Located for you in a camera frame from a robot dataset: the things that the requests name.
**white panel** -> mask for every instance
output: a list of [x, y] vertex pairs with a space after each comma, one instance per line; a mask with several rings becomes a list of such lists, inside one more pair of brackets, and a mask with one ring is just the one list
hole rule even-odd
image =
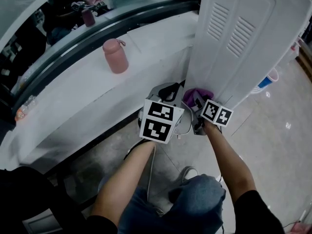
[[47, 209], [46, 211], [28, 220], [24, 220], [23, 224], [26, 230], [32, 234], [49, 233], [62, 230], [50, 209]]
[[203, 0], [185, 90], [210, 90], [235, 107], [276, 66], [311, 12], [311, 0]]
[[198, 16], [195, 13], [185, 13], [134, 29], [127, 34], [139, 50], [146, 53], [162, 43], [175, 43], [181, 36], [194, 38], [197, 20]]

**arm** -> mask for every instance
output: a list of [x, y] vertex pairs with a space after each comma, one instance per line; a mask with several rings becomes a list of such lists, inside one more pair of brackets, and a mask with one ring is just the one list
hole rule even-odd
[[70, 20], [80, 17], [80, 13], [77, 11], [72, 11], [63, 15], [56, 15], [59, 20]]
[[256, 190], [253, 176], [225, 137], [212, 123], [205, 121], [204, 131], [214, 149], [221, 175], [229, 188], [233, 204], [245, 192]]
[[103, 216], [118, 226], [154, 146], [155, 143], [149, 141], [131, 151], [122, 166], [99, 191], [91, 215]]

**jeans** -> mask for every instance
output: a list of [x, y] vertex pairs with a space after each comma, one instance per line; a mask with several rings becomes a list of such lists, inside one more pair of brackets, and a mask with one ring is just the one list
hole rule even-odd
[[199, 175], [169, 192], [172, 208], [159, 217], [138, 187], [123, 212], [118, 234], [214, 234], [222, 226], [225, 190], [214, 177]]

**black shirt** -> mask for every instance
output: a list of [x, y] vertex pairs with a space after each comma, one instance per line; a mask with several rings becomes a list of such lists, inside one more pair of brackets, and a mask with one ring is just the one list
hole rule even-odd
[[[271, 213], [257, 191], [243, 194], [234, 205], [235, 234], [284, 234], [280, 221]], [[89, 233], [117, 234], [117, 227], [101, 216], [87, 219]]]

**vent slot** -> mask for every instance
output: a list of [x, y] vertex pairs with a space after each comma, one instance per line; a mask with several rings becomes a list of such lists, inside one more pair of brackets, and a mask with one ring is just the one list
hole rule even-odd
[[214, 3], [207, 33], [217, 41], [220, 41], [225, 24], [228, 20], [229, 10], [218, 3]]
[[239, 17], [227, 49], [239, 58], [248, 45], [254, 31], [255, 27], [252, 24]]

